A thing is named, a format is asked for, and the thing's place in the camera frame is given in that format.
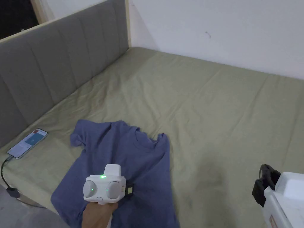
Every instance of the round gray button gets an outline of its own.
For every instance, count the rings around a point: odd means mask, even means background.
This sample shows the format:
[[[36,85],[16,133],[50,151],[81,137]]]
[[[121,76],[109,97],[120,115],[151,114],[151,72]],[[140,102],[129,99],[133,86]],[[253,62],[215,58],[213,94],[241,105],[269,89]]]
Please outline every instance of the round gray button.
[[[120,194],[121,194],[120,184],[116,181],[110,182],[107,186],[106,193],[110,199],[118,198],[118,196],[120,196]]]
[[[89,198],[95,194],[96,186],[93,181],[86,181],[83,185],[83,195],[86,198]]]

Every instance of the smartphone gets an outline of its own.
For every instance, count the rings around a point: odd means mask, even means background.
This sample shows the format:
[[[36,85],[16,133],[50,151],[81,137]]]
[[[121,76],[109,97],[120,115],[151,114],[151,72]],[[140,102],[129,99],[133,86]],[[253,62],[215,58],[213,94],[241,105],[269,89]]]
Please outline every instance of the smartphone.
[[[16,145],[14,145],[11,149],[8,150],[8,154],[13,156],[14,158],[20,159],[27,152],[29,152],[34,146],[37,145],[40,141],[42,141],[47,136],[47,132],[37,128],[35,131],[30,133]]]

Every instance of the mattress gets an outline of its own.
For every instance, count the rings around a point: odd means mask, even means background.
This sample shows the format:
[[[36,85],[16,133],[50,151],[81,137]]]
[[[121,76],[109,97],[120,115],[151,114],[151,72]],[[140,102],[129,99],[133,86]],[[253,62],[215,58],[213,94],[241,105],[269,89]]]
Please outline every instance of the mattress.
[[[77,120],[124,120],[168,135],[181,227],[262,227],[261,164],[304,173],[303,92],[298,79],[132,48],[4,146],[2,161],[32,130],[49,133],[4,176],[55,212],[50,196],[82,150],[69,142]]]

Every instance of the white wall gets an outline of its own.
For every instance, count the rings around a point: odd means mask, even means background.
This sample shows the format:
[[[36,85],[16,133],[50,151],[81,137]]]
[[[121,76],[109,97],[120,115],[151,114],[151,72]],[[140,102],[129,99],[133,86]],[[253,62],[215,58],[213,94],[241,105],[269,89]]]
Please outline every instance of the white wall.
[[[40,0],[48,20],[62,18],[105,0]]]
[[[303,0],[129,0],[131,43],[304,79]]]

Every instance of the gray headboard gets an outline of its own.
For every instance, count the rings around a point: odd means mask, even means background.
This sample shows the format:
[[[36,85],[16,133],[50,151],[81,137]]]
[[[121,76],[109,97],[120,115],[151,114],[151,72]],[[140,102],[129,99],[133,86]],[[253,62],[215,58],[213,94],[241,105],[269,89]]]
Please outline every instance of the gray headboard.
[[[0,147],[127,49],[124,0],[0,41]]]

